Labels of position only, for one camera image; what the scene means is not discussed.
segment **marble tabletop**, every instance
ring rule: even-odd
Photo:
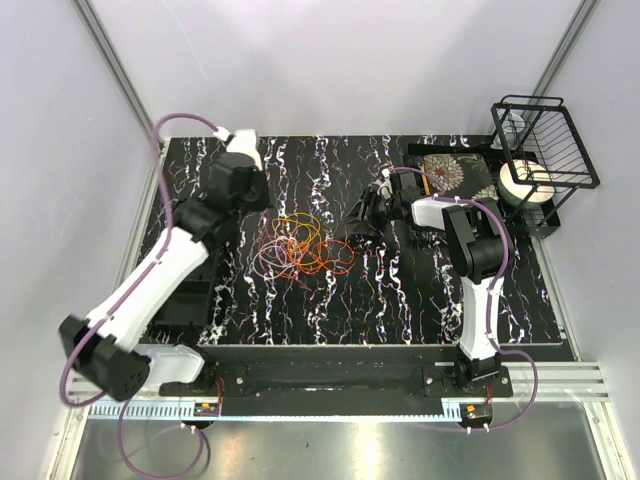
[[[265,137],[260,150],[274,208],[242,221],[238,248],[226,251],[215,289],[211,324],[152,325],[151,343],[187,335],[216,344],[441,344],[462,330],[462,286],[436,232],[413,232],[398,222],[377,240],[356,239],[347,275],[263,280],[250,260],[270,219],[294,211],[321,219],[326,238],[344,238],[341,218],[384,165],[402,165],[408,143],[473,146],[483,137]],[[173,138],[164,173],[174,204],[206,188],[210,164],[222,151],[213,138]],[[163,226],[156,196],[141,247],[146,254]],[[501,343],[558,343],[560,333],[531,240],[517,237],[500,301]]]

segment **floor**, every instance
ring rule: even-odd
[[[274,209],[321,219],[327,238],[344,238],[341,218],[383,165],[401,165],[408,143],[474,145],[485,137],[349,136],[268,137],[261,153]],[[212,138],[174,138],[164,172],[174,202],[206,189],[210,162],[221,152]],[[155,242],[162,215],[156,198],[141,253]],[[206,326],[151,326],[146,341],[218,344],[442,344],[462,327],[462,289],[442,235],[396,225],[380,240],[355,240],[347,275],[263,280],[251,266],[260,232],[270,221],[254,214],[241,225],[240,244],[226,253]],[[513,266],[500,303],[501,343],[560,341],[549,295],[531,241],[517,238]]]
[[[517,413],[496,409],[497,421]],[[168,422],[125,424],[132,451]],[[489,436],[432,432],[420,424],[232,423],[206,430],[208,455],[187,478],[201,479],[402,479],[519,480],[603,479],[586,417],[579,404],[536,404],[521,423]],[[197,451],[195,438],[172,432],[133,456],[142,470],[172,475]],[[90,420],[76,480],[135,479],[118,460],[115,422]]]

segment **dish rack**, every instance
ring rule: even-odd
[[[493,145],[502,147],[513,182],[531,186],[518,206],[500,202],[505,224],[513,234],[550,235],[560,226],[558,209],[578,189],[600,185],[589,153],[563,103],[560,97],[507,95],[491,107],[496,125]],[[545,174],[528,168],[532,163],[542,166]],[[552,193],[552,197],[539,206],[525,208],[537,192]]]

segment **white wall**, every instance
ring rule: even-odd
[[[40,479],[57,328],[107,296],[150,160],[71,2],[0,2],[0,478]]]
[[[328,135],[487,133],[492,103],[533,90],[579,0],[93,4],[153,118]]]
[[[602,185],[560,209],[547,240],[586,360],[600,362],[640,472],[640,3],[602,2],[553,86],[564,96]]]

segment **white bowl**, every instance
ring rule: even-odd
[[[516,173],[521,180],[533,179],[541,182],[550,182],[551,177],[547,170],[535,162],[516,160],[513,162],[516,167]],[[520,185],[513,181],[511,170],[506,163],[500,169],[500,178],[498,179],[498,194],[500,198],[513,207],[520,205],[520,202],[529,194],[532,185]],[[541,186],[536,192],[529,197],[522,208],[535,208],[551,199],[555,193],[553,187]]]

